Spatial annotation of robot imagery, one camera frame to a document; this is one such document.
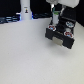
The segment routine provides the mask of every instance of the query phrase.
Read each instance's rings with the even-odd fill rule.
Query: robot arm
[[[69,49],[74,44],[74,27],[76,24],[75,7],[79,0],[46,0],[54,4],[52,20],[46,28],[45,37],[53,40],[58,45]]]

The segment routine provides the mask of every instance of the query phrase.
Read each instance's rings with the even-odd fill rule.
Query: white table surface
[[[0,84],[84,84],[84,28],[67,49],[45,38],[50,19],[0,24]]]

